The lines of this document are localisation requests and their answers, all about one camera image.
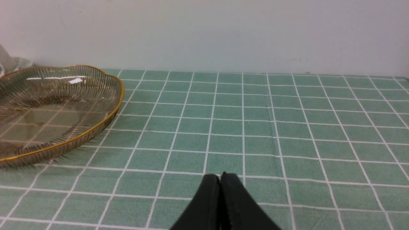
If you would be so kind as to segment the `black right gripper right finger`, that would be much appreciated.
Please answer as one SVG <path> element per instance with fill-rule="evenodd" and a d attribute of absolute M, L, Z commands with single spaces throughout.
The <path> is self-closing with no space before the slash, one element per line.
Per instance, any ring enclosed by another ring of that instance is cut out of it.
<path fill-rule="evenodd" d="M 224 172 L 220 185 L 221 230 L 280 230 L 254 201 L 236 174 Z"/>

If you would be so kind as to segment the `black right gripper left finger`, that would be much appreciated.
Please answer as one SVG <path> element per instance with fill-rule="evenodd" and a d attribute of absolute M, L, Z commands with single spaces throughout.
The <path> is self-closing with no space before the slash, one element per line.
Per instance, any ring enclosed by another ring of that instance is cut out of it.
<path fill-rule="evenodd" d="M 204 175 L 198 190 L 171 230 L 218 230 L 219 197 L 218 176 Z"/>

